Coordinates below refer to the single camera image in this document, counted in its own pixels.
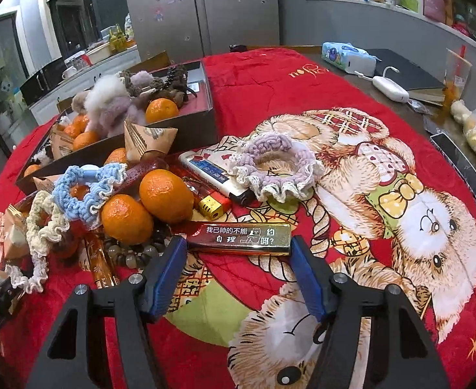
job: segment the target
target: blue tissue package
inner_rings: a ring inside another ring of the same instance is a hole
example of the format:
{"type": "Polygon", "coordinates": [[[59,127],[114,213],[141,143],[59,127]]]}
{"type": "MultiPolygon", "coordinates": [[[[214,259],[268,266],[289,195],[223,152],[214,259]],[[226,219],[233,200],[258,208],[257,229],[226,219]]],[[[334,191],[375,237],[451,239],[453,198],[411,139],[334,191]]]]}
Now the blue tissue package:
{"type": "Polygon", "coordinates": [[[369,77],[375,74],[377,58],[350,43],[325,42],[321,58],[351,75],[354,75],[355,71],[369,77]]]}

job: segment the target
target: scrunchie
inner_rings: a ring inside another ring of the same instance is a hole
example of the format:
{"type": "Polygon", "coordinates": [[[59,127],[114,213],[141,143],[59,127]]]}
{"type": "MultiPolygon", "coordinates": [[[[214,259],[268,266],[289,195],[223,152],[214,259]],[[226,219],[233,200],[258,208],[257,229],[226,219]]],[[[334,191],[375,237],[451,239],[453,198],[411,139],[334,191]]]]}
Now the scrunchie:
{"type": "Polygon", "coordinates": [[[111,163],[95,171],[95,177],[90,191],[82,201],[70,195],[72,186],[84,183],[92,178],[93,171],[82,170],[78,166],[69,166],[65,173],[55,182],[52,196],[54,202],[72,222],[80,220],[88,229],[100,225],[99,211],[106,200],[112,195],[114,185],[121,184],[126,179],[126,164],[111,163]]]}
{"type": "Polygon", "coordinates": [[[9,274],[13,288],[23,287],[28,294],[33,290],[43,292],[43,283],[48,279],[48,265],[45,257],[50,252],[52,243],[59,243],[61,236],[68,231],[69,227],[70,223],[53,202],[52,195],[44,190],[37,192],[27,217],[27,243],[34,264],[33,275],[27,278],[18,266],[6,264],[5,272],[9,274]],[[40,228],[37,223],[41,220],[42,210],[50,215],[50,221],[40,228]]]}
{"type": "Polygon", "coordinates": [[[229,158],[228,173],[236,176],[238,183],[249,187],[259,201],[265,201],[271,195],[284,203],[287,193],[299,200],[308,199],[311,196],[310,189],[323,176],[324,167],[305,144],[283,134],[265,133],[238,144],[236,154],[229,158]],[[284,152],[292,156],[297,171],[289,177],[258,171],[256,164],[271,152],[284,152]]]}

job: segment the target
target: white electronic device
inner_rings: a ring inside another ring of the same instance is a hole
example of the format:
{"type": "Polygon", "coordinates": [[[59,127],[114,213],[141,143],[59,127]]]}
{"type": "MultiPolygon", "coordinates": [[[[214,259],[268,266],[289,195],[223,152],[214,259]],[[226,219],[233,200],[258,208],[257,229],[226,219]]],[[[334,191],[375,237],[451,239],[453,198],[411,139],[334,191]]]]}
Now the white electronic device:
{"type": "Polygon", "coordinates": [[[386,77],[386,72],[388,69],[392,69],[393,71],[400,73],[400,71],[395,67],[386,67],[382,73],[382,76],[375,76],[373,79],[363,75],[362,73],[359,73],[358,71],[356,71],[355,74],[363,79],[373,82],[373,86],[380,90],[380,92],[386,95],[390,100],[406,103],[409,101],[409,93],[398,83],[395,83],[393,80],[389,79],[389,77],[386,77]]]}

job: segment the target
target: green box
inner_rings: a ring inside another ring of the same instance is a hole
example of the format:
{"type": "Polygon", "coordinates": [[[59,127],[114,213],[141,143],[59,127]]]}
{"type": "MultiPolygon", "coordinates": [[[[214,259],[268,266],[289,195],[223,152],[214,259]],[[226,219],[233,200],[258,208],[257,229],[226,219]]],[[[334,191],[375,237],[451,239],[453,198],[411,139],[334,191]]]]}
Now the green box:
{"type": "Polygon", "coordinates": [[[408,10],[418,13],[418,0],[402,0],[400,5],[408,10]]]}

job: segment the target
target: white cabinet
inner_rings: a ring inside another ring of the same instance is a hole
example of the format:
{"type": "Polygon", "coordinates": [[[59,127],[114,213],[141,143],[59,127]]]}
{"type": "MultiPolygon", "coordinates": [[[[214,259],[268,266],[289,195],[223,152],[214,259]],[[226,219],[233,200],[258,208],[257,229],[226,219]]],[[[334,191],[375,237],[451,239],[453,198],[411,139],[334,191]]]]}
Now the white cabinet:
{"type": "Polygon", "coordinates": [[[117,72],[135,66],[141,62],[137,48],[117,54],[99,62],[86,71],[77,74],[73,79],[59,85],[44,98],[30,108],[38,124],[42,125],[58,114],[58,102],[70,98],[95,85],[100,77],[114,75],[117,72]]]}

